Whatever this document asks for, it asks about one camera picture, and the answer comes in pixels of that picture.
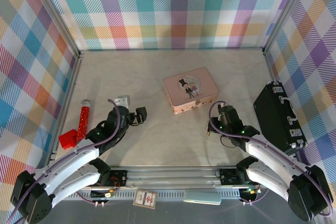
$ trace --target table surface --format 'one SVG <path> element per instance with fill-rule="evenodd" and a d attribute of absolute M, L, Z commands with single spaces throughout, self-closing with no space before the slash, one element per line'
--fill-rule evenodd
<path fill-rule="evenodd" d="M 243 123 L 259 129 L 253 102 L 271 80 L 260 49 L 85 51 L 63 132 L 77 129 L 80 103 L 91 101 L 89 129 L 107 118 L 108 98 L 129 95 L 130 111 L 146 106 L 147 120 L 129 128 L 114 148 L 101 155 L 113 166 L 236 165 L 248 156 L 240 148 L 206 139 L 204 105 L 178 115 L 165 95 L 163 79 L 206 67 L 218 89 L 218 100 L 235 107 Z M 224 138 L 223 142 L 231 146 Z M 64 154 L 58 147 L 57 158 Z"/>

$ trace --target red block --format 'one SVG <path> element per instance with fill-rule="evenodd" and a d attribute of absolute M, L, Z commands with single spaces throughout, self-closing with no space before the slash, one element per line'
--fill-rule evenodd
<path fill-rule="evenodd" d="M 77 145 L 76 138 L 77 138 L 77 131 L 76 130 L 68 131 L 67 133 L 64 133 L 63 135 L 58 137 L 62 148 L 65 149 L 65 150 L 67 148 L 75 147 Z"/>

